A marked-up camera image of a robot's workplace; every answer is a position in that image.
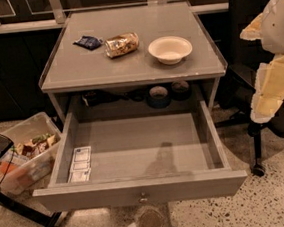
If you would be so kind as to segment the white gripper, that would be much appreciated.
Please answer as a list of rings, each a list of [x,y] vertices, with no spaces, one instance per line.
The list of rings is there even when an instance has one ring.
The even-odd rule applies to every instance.
[[[269,63],[261,63],[251,101],[251,120],[267,123],[284,100],[284,0],[270,0],[240,34],[247,41],[262,40],[262,48],[275,54]]]

